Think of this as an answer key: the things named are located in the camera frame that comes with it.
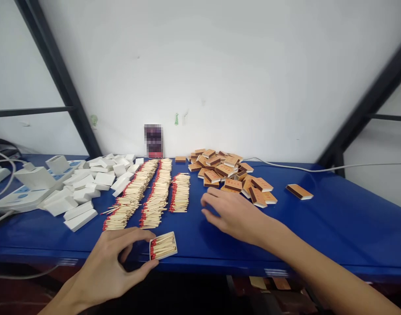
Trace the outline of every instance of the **blue table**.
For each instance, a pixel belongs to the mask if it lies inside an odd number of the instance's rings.
[[[50,156],[26,155],[35,165]],[[67,159],[85,159],[67,156]],[[331,172],[310,174],[248,162],[253,176],[274,186],[276,205],[263,211],[274,217],[323,254],[368,281],[401,281],[401,208]],[[318,169],[313,164],[287,164]],[[172,175],[186,172],[186,164],[173,162]],[[174,231],[179,253],[161,261],[158,270],[208,272],[233,275],[287,275],[284,262],[255,246],[239,242],[210,225],[201,213],[206,188],[197,173],[191,174],[187,213],[165,212],[157,235]],[[285,189],[299,184],[314,194],[301,201]],[[21,184],[15,180],[10,191]],[[112,191],[93,199],[101,213],[115,202]],[[105,216],[98,216],[73,233],[63,217],[34,210],[13,217],[0,227],[0,262],[82,265],[102,232]],[[137,226],[138,209],[128,227]],[[129,261],[148,260],[148,245],[135,244]]]

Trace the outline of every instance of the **electrical cable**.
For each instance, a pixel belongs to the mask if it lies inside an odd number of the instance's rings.
[[[8,159],[8,160],[0,160],[0,162],[9,162],[9,161],[13,161],[13,162],[22,162],[22,163],[27,163],[27,161],[23,161],[23,160],[15,160],[15,159]]]
[[[11,186],[11,183],[12,183],[12,181],[14,180],[14,173],[17,171],[17,167],[16,167],[15,163],[14,163],[13,161],[11,161],[11,160],[9,159],[9,157],[7,157],[6,155],[0,153],[0,156],[3,157],[3,158],[5,158],[6,160],[9,160],[9,162],[10,162],[11,165],[12,165],[11,177],[9,178],[9,181],[8,181],[7,185],[5,186],[5,188],[2,189],[2,191],[0,192],[0,195],[2,195],[4,192],[6,192],[6,191],[8,190],[9,186]]]
[[[5,219],[6,217],[10,216],[11,214],[13,214],[15,212],[15,210],[9,210],[8,212],[6,212],[3,216],[0,217],[0,222]]]
[[[275,166],[275,167],[281,167],[281,168],[292,168],[292,169],[298,169],[300,171],[305,171],[305,172],[310,172],[310,173],[321,173],[321,172],[328,172],[328,171],[334,171],[337,169],[341,169],[341,168],[349,168],[349,167],[356,167],[356,166],[371,166],[371,165],[401,165],[401,163],[372,163],[372,164],[352,164],[352,165],[343,165],[343,166],[337,166],[334,168],[326,168],[323,170],[309,170],[307,168],[300,168],[297,166],[288,166],[288,165],[279,165],[279,164],[274,164],[274,163],[269,163],[269,162],[265,162],[261,159],[259,159],[258,157],[250,157],[248,159],[244,159],[244,160],[251,160],[251,159],[257,159],[263,163],[266,163],[270,166]]]
[[[38,273],[35,275],[30,275],[30,276],[11,276],[11,275],[0,275],[0,279],[6,279],[6,280],[28,280],[28,279],[34,279],[34,278],[38,278],[41,276],[45,276],[48,273],[51,273],[53,270],[55,270],[57,267],[59,266],[54,266],[53,268],[42,272],[42,273]]]

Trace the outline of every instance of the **white wall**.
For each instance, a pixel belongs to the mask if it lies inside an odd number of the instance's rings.
[[[401,85],[378,113],[401,116]],[[373,119],[344,159],[346,164],[401,163],[401,122]],[[401,165],[348,168],[346,178],[401,206]]]
[[[57,106],[64,104],[15,2],[0,0],[0,109]],[[0,118],[0,138],[23,153],[86,154],[66,112]]]
[[[314,162],[401,43],[401,0],[41,4],[105,153]]]

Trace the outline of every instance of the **row of matches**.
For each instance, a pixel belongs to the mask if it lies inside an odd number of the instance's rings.
[[[104,222],[103,230],[121,230],[127,225],[129,218],[141,205],[139,202],[144,197],[144,192],[155,174],[158,160],[145,162],[136,172],[133,180],[123,191],[121,197],[116,198],[116,203],[109,207],[103,214],[110,214]]]
[[[174,232],[157,236],[149,242],[149,260],[164,259],[174,254],[177,254]]]
[[[170,212],[187,212],[187,206],[189,205],[189,188],[189,173],[179,173],[174,176]]]
[[[156,228],[161,223],[163,211],[166,211],[167,197],[171,182],[172,160],[169,158],[161,159],[157,171],[155,182],[152,184],[151,194],[142,209],[142,217],[139,220],[141,229]]]

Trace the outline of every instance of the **metal pole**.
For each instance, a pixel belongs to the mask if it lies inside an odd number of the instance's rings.
[[[28,29],[43,57],[59,94],[66,107],[74,108],[69,115],[88,151],[90,157],[101,156],[91,125],[82,107],[68,70],[63,62],[59,48],[47,24],[38,0],[15,0]]]

